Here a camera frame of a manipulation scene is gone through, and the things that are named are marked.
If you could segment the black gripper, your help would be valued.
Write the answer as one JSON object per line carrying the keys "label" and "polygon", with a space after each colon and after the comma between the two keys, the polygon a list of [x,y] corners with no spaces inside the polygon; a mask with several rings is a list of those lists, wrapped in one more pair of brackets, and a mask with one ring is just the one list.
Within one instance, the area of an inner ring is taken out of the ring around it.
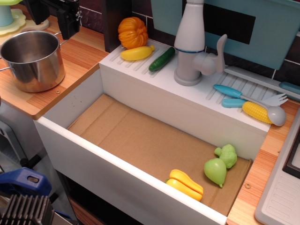
{"label": "black gripper", "polygon": [[50,8],[58,10],[58,25],[63,39],[70,39],[80,31],[82,12],[78,0],[23,0],[23,4],[36,25],[50,16]]}

